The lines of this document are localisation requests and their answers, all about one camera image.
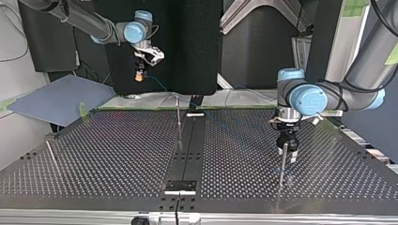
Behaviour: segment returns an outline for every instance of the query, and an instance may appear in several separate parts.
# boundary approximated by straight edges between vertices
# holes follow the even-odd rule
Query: metal clamp
[[[249,13],[259,7],[273,7],[280,11],[294,26],[297,25],[301,4],[299,0],[236,0],[225,12],[221,20],[223,34],[228,34]],[[305,31],[307,21],[304,11],[298,22],[298,30]]]

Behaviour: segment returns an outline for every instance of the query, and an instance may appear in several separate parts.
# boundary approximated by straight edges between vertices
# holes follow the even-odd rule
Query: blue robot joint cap
[[[326,109],[328,96],[322,88],[313,84],[304,84],[291,92],[289,103],[302,115],[313,116]]]
[[[146,21],[151,21],[153,22],[153,16],[152,13],[144,10],[137,10],[135,11],[135,19],[143,19]]]
[[[278,72],[278,82],[293,80],[293,79],[304,79],[304,70],[301,68],[283,68]]]

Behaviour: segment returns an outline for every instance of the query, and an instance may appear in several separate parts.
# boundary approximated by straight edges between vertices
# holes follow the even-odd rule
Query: metal rod
[[[55,158],[55,155],[54,155],[53,149],[52,149],[52,147],[51,147],[51,145],[50,145],[50,142],[49,142],[49,141],[46,141],[46,144],[47,144],[47,148],[49,149],[49,152],[50,152],[51,158],[52,158],[54,161],[56,161],[56,158]]]
[[[176,95],[176,115],[178,117],[178,126],[181,129],[181,112],[179,107],[179,95]]]
[[[284,177],[284,168],[286,166],[286,158],[287,158],[287,143],[283,145],[283,153],[282,153],[282,164],[281,164],[281,176],[279,178],[279,186],[283,186],[283,177]]]

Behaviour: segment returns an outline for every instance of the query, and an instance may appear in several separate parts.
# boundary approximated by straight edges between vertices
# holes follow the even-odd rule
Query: cable
[[[2,8],[8,8],[18,18],[18,20],[20,20],[20,22],[22,24],[23,21],[22,21],[20,15],[18,14],[17,10],[15,10],[12,6],[10,6],[7,3],[1,2],[1,4],[0,4],[0,12],[6,17],[6,19],[12,25],[12,27],[24,37],[24,40],[26,41],[26,49],[23,52],[23,54],[13,57],[13,58],[9,58],[9,59],[0,59],[0,63],[5,63],[5,62],[15,61],[15,60],[25,57],[29,53],[29,45],[27,43],[26,36],[23,33],[23,31],[18,28],[18,26],[10,19],[10,17],[6,14],[6,12]]]
[[[89,66],[85,61],[80,60],[81,65],[84,67],[85,69],[85,74],[87,75],[87,71],[89,72],[88,75],[93,79],[93,80],[97,80],[97,82],[100,82],[100,75],[97,73],[97,71],[95,69],[93,69],[91,66]]]
[[[398,33],[391,27],[391,25],[387,22],[386,18],[383,16],[383,13],[381,12],[380,8],[378,7],[378,4],[375,0],[371,0],[371,4],[373,9],[375,10],[375,15],[377,18],[383,23],[383,25],[396,37],[398,37]]]
[[[330,82],[330,81],[325,80],[325,79],[320,79],[318,81],[320,83],[330,83],[332,85],[335,85],[335,86],[337,86],[339,88],[342,88],[344,90],[351,91],[351,92],[372,94],[372,93],[379,92],[379,91],[383,90],[384,88],[386,88],[387,86],[389,86],[391,84],[391,82],[395,79],[397,74],[398,74],[398,66],[395,67],[395,70],[393,71],[393,73],[392,73],[391,77],[389,78],[389,80],[384,85],[382,85],[382,86],[380,86],[379,88],[376,88],[376,89],[363,89],[363,88],[357,87],[357,86],[353,85],[352,83],[350,83],[346,78],[344,78],[344,80],[345,80],[345,83],[348,85],[348,87],[347,86],[343,86],[343,85],[341,85],[338,82],[337,83],[336,82]]]
[[[299,62],[299,46],[298,46],[298,37],[299,37],[299,19],[301,17],[301,13],[302,13],[302,6],[299,7],[299,12],[298,12],[298,22],[296,23],[296,57],[298,60],[298,67],[301,68],[300,66],[300,62]]]
[[[146,75],[146,77],[155,80],[155,81],[161,86],[161,88],[164,89],[165,92],[169,92],[169,91],[167,90],[167,88],[163,85],[163,83],[161,83],[161,81],[159,81],[158,78],[153,77],[153,76],[150,76],[150,75]]]
[[[152,29],[155,29],[155,31],[152,31],[152,33],[146,39],[151,39],[159,31],[159,26],[153,25]]]

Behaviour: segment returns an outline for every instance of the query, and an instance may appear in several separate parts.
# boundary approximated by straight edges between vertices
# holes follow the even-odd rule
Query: thin metal pin
[[[52,158],[54,161],[56,161],[55,155],[54,155],[54,152],[53,152],[53,149],[52,149],[52,147],[51,147],[51,145],[50,145],[50,142],[49,142],[49,141],[46,141],[46,144],[47,144],[47,148],[48,148],[49,151],[50,151],[51,158]]]
[[[283,153],[282,153],[282,164],[281,164],[281,176],[279,178],[279,186],[283,186],[283,177],[284,177],[284,168],[286,166],[286,158],[287,158],[287,143],[283,145]]]

